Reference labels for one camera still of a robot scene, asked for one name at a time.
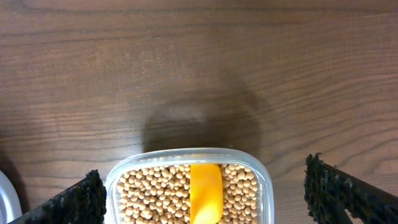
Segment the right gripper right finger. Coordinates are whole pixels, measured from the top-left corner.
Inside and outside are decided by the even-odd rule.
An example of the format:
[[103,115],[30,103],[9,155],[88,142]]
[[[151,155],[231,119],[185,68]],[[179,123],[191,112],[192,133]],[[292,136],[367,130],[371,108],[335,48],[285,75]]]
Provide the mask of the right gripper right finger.
[[304,200],[317,223],[397,224],[397,197],[357,179],[310,154],[306,158]]

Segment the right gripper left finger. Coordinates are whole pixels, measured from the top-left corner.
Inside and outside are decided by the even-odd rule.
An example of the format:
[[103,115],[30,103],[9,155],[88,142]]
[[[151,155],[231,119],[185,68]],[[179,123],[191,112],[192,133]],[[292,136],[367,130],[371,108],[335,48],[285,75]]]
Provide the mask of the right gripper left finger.
[[10,224],[103,224],[107,191],[97,170]]

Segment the yellow measuring scoop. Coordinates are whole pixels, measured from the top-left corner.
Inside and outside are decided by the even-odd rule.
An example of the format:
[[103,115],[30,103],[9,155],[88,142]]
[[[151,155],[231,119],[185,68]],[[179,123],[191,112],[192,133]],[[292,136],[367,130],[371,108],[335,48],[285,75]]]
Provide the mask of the yellow measuring scoop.
[[223,213],[223,182],[217,164],[193,164],[190,171],[190,222],[215,224]]

